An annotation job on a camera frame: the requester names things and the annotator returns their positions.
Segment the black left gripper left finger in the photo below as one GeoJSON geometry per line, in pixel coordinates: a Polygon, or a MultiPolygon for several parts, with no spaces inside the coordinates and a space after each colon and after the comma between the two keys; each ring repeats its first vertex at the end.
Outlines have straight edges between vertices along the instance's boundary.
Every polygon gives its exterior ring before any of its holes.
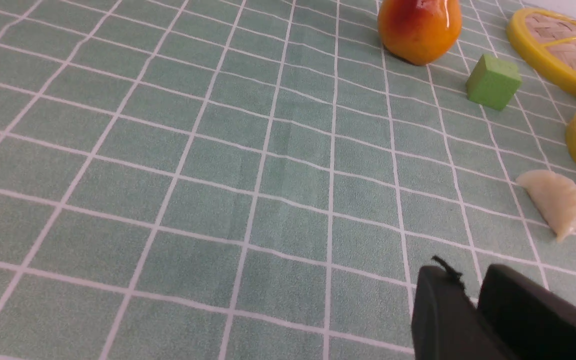
{"type": "Polygon", "coordinates": [[[411,334],[416,360],[505,360],[506,347],[466,295],[462,272],[439,256],[419,269],[411,334]]]}

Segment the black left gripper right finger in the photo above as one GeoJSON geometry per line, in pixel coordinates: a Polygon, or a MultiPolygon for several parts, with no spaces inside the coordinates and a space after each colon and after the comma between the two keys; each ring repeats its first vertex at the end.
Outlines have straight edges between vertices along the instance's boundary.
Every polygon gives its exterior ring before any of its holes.
{"type": "Polygon", "coordinates": [[[478,312],[521,360],[576,360],[576,306],[503,264],[489,265],[478,312]]]}

